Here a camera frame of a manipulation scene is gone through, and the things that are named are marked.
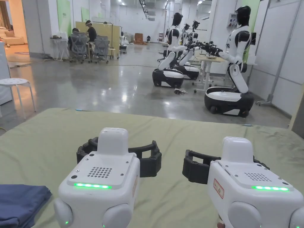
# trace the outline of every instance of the blue towel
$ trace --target blue towel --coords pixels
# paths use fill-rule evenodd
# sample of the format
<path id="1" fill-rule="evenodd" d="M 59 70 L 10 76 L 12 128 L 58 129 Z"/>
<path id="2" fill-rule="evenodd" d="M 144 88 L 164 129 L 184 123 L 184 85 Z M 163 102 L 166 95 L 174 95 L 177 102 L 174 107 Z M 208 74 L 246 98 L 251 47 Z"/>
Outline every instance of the blue towel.
<path id="1" fill-rule="evenodd" d="M 46 186 L 0 185 L 0 227 L 32 227 L 51 195 Z"/>

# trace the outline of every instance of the wooden partition board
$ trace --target wooden partition board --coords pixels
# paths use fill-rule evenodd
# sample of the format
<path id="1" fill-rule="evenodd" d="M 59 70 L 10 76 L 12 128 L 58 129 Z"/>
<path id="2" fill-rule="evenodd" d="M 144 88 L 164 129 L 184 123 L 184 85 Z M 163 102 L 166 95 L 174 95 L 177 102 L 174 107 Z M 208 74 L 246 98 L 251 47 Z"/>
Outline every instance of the wooden partition board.
<path id="1" fill-rule="evenodd" d="M 111 24 L 105 25 L 94 22 L 92 24 L 97 32 L 97 35 L 108 37 L 110 41 L 110 46 L 113 46 L 116 49 L 116 55 L 118 55 L 119 45 L 120 45 L 120 26 L 113 25 L 113 44 L 112 44 L 112 25 Z M 88 27 L 85 26 L 84 22 L 76 22 L 76 28 L 78 28 L 79 31 L 82 33 L 88 30 Z"/>

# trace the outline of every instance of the person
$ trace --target person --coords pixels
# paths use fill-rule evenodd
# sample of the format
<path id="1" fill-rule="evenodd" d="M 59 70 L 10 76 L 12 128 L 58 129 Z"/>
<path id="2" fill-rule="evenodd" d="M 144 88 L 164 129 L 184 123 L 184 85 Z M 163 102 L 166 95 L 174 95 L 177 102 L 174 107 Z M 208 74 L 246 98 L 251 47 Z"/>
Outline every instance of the person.
<path id="1" fill-rule="evenodd" d="M 72 34 L 73 34 L 73 32 L 79 32 L 79 29 L 73 28 Z M 68 44 L 69 44 L 69 50 L 71 51 L 72 50 L 72 39 L 71 39 L 71 36 L 69 36 L 69 38 L 68 38 Z"/>
<path id="2" fill-rule="evenodd" d="M 89 42 L 94 42 L 96 37 L 97 37 L 97 33 L 96 33 L 96 30 L 94 29 L 93 25 L 92 25 L 92 22 L 90 20 L 88 20 L 86 23 L 85 23 L 85 26 L 89 27 L 88 31 L 86 32 L 88 35 L 89 35 Z"/>

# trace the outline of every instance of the robot mobile base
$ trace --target robot mobile base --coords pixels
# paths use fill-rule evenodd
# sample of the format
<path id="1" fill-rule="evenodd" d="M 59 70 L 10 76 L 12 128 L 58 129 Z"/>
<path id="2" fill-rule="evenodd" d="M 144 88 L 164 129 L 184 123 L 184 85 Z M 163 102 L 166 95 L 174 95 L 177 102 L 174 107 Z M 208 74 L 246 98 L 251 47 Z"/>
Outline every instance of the robot mobile base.
<path id="1" fill-rule="evenodd" d="M 184 75 L 175 69 L 155 69 L 152 73 L 155 86 L 167 86 L 172 88 L 180 88 L 184 81 Z"/>
<path id="2" fill-rule="evenodd" d="M 254 97 L 251 93 L 232 92 L 227 87 L 210 87 L 206 90 L 205 106 L 212 114 L 228 114 L 247 117 L 253 106 Z"/>
<path id="3" fill-rule="evenodd" d="M 175 66 L 174 69 L 183 73 L 186 80 L 196 80 L 199 76 L 199 69 L 192 65 Z"/>

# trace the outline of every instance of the green indicator light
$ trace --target green indicator light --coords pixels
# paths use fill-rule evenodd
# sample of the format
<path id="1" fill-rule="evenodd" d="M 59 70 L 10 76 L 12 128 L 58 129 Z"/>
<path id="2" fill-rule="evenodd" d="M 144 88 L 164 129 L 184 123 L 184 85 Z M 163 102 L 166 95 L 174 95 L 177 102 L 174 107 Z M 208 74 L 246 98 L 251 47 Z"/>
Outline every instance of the green indicator light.
<path id="1" fill-rule="evenodd" d="M 273 191 L 289 191 L 288 188 L 279 188 L 279 187 L 268 187 L 268 186 L 252 186 L 253 189 L 261 189 L 261 190 L 273 190 Z"/>
<path id="2" fill-rule="evenodd" d="M 112 186 L 107 186 L 107 185 L 91 185 L 91 184 L 81 184 L 81 183 L 75 183 L 74 186 L 92 187 L 92 188 L 107 188 L 107 189 L 112 188 Z"/>

